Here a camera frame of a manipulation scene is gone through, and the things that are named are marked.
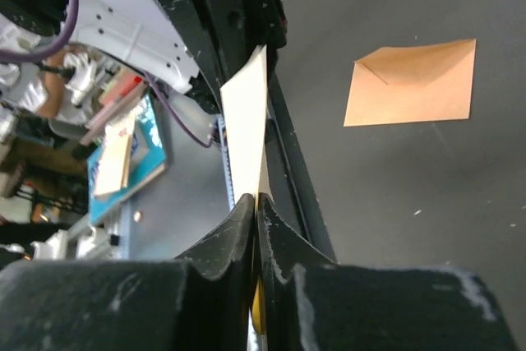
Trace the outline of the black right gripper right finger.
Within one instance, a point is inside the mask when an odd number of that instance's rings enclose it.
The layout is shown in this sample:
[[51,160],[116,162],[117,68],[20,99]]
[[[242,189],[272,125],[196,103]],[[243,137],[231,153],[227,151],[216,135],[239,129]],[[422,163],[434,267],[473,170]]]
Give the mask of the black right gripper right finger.
[[270,350],[515,350],[496,298],[453,266],[345,266],[257,211]]

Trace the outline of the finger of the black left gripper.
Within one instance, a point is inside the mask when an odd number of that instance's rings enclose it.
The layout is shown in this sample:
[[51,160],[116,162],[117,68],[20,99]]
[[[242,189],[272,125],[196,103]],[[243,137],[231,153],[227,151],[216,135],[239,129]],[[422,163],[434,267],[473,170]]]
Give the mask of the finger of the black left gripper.
[[179,33],[196,62],[215,105],[222,109],[219,88],[224,76],[214,47],[214,31],[205,0],[155,0]]
[[224,80],[246,63],[257,46],[267,47],[267,68],[275,70],[278,50],[287,43],[282,0],[205,0],[205,4]]

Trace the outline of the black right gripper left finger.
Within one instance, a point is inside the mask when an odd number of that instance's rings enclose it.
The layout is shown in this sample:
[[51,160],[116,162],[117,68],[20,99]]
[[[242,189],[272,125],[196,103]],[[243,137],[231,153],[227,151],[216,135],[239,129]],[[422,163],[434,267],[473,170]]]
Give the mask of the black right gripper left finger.
[[4,350],[244,350],[255,202],[166,261],[17,261],[1,273]]

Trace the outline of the cream paper letter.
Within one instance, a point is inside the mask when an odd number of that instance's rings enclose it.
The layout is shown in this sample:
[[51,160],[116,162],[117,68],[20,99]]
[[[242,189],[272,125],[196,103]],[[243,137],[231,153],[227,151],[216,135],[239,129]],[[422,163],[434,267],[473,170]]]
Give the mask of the cream paper letter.
[[259,191],[267,119],[266,52],[266,46],[256,47],[220,89],[235,201]]

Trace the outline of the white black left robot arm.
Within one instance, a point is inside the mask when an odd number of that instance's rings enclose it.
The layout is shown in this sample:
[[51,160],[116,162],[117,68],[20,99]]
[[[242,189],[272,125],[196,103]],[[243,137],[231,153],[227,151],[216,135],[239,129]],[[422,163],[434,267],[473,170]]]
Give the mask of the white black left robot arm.
[[149,72],[210,114],[257,46],[273,71],[287,42],[281,0],[1,0],[1,13]]

